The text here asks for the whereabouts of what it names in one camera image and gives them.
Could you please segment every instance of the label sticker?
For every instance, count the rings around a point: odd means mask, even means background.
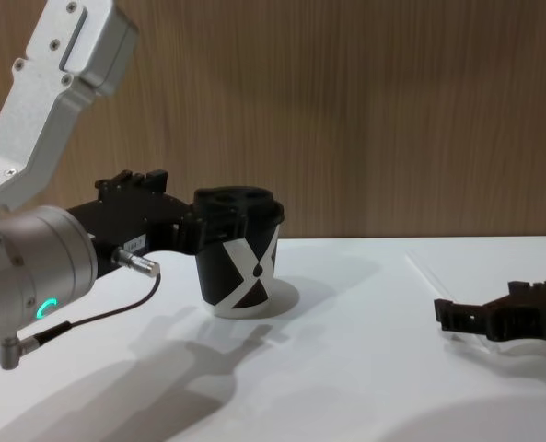
[[[123,249],[130,253],[136,253],[139,250],[145,249],[145,234],[123,244]]]

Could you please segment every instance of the silver connector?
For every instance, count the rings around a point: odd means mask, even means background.
[[[127,267],[128,269],[145,274],[150,278],[156,278],[160,274],[160,264],[141,256],[136,256],[121,248],[113,253],[113,262],[121,267]]]
[[[20,341],[15,333],[0,342],[0,367],[4,370],[14,370],[18,367],[21,357],[38,348],[40,343],[33,336]]]

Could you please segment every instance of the cable connector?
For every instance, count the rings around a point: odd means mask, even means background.
[[[134,255],[127,250],[118,248],[113,253],[113,262],[121,267],[135,270],[138,273],[156,278],[160,274],[160,264],[141,256]]]
[[[435,300],[436,320],[446,332],[485,335],[494,342],[546,341],[546,282],[508,283],[509,295],[483,306]]]

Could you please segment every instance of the wooden wall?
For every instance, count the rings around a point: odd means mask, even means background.
[[[141,40],[50,188],[256,184],[291,237],[546,234],[546,0],[122,0]],[[0,107],[42,0],[0,0]]]

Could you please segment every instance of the cup base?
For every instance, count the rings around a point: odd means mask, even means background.
[[[263,313],[271,305],[271,299],[267,299],[256,306],[246,308],[218,308],[217,306],[212,306],[206,302],[203,304],[209,313],[218,318],[224,318],[226,320],[249,320],[250,318]]]

